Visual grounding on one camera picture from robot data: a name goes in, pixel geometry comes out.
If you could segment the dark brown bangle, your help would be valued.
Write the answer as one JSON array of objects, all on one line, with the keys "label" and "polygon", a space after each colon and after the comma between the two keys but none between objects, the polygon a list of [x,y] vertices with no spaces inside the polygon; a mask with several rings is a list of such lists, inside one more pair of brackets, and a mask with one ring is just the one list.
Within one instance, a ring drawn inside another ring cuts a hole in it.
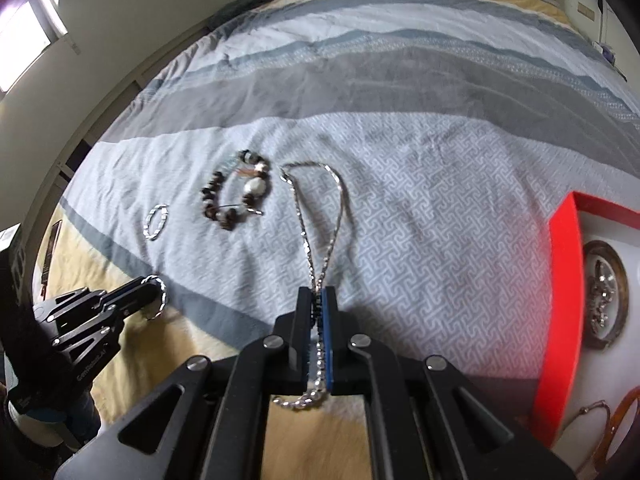
[{"label": "dark brown bangle", "polygon": [[622,258],[604,240],[582,248],[585,271],[584,346],[603,351],[623,333],[629,312],[628,276]]}]

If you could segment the amber brown bangle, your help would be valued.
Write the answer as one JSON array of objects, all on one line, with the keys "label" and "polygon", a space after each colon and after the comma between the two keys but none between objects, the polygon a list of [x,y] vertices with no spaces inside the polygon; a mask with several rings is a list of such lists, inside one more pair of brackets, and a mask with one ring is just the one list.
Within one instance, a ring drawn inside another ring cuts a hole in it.
[{"label": "amber brown bangle", "polygon": [[620,404],[617,405],[613,414],[608,418],[603,437],[593,453],[593,466],[597,472],[604,471],[604,467],[608,463],[608,451],[610,450],[614,437],[620,429],[620,425],[627,415],[627,412],[633,405],[636,406],[636,414],[634,414],[634,416],[639,415],[639,396],[639,386],[629,390],[626,396],[623,397],[623,400],[620,401]]}]

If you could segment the silver chain watch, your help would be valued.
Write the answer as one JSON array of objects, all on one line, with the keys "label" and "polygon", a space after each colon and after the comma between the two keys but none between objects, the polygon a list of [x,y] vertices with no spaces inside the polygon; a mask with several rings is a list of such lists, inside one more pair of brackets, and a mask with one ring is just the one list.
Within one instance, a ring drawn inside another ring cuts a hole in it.
[{"label": "silver chain watch", "polygon": [[594,259],[588,280],[588,312],[591,331],[603,336],[613,323],[613,306],[617,299],[615,273],[604,259]]}]

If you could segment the white wardrobe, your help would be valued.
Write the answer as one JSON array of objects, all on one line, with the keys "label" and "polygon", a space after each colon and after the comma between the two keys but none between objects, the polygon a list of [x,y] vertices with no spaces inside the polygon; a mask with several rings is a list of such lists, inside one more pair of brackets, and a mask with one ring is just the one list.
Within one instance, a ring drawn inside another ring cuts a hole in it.
[{"label": "white wardrobe", "polygon": [[[608,0],[556,0],[578,32],[590,42],[605,44],[615,58],[615,67],[624,76],[634,92],[639,93],[639,52]],[[590,21],[577,12],[582,2],[596,11],[596,20]]]}]

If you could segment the striped bed cover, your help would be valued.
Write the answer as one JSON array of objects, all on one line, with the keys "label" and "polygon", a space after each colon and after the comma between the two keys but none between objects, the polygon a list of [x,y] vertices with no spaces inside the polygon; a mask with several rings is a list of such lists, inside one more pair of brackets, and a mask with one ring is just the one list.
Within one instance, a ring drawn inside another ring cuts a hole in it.
[{"label": "striped bed cover", "polygon": [[573,191],[638,206],[639,97],[555,4],[276,0],[180,53],[94,144],[55,213],[49,290],[166,283],[168,312],[130,318],[94,381],[114,422],[188,356],[270,331],[308,281],[304,226],[373,337],[523,415],[548,221]]}]

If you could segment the twisted silver hoop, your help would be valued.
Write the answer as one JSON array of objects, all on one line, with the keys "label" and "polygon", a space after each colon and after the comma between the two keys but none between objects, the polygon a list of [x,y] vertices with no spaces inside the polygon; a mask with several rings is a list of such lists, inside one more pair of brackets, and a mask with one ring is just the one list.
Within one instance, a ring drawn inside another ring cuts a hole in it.
[{"label": "twisted silver hoop", "polygon": [[165,282],[155,274],[149,275],[142,281],[143,285],[153,284],[156,288],[156,298],[142,309],[144,318],[150,322],[163,314],[167,304],[167,289]]},{"label": "twisted silver hoop", "polygon": [[152,242],[162,234],[168,220],[168,206],[157,204],[146,214],[143,221],[142,233],[146,240]]}]

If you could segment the window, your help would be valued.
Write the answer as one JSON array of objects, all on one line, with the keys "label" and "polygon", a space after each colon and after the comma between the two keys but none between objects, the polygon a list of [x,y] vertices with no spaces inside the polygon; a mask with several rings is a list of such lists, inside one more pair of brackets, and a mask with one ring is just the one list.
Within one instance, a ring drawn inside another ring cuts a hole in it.
[{"label": "window", "polygon": [[48,47],[68,35],[60,0],[9,0],[1,7],[1,97]]}]

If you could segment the dark teal pillow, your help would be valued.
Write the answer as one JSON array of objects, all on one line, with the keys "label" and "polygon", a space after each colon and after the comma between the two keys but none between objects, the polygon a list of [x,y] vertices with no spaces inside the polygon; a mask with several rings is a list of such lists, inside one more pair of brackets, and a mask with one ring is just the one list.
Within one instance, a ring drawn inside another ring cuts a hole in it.
[{"label": "dark teal pillow", "polygon": [[207,29],[212,32],[218,27],[226,24],[228,21],[237,18],[238,16],[259,8],[264,4],[270,3],[272,0],[234,0],[217,10],[206,21]]}]

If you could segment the red jewelry box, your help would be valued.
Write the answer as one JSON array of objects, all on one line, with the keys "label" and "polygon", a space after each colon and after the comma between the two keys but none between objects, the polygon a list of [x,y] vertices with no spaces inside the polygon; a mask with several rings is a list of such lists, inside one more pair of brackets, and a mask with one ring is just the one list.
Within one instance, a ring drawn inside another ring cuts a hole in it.
[{"label": "red jewelry box", "polygon": [[[549,221],[551,318],[530,432],[581,479],[604,479],[639,456],[639,415],[633,405],[608,451],[593,466],[608,418],[639,385],[639,214],[603,198],[571,192]],[[585,271],[582,248],[612,245],[623,260],[629,312],[623,333],[603,351],[584,346]]]}]

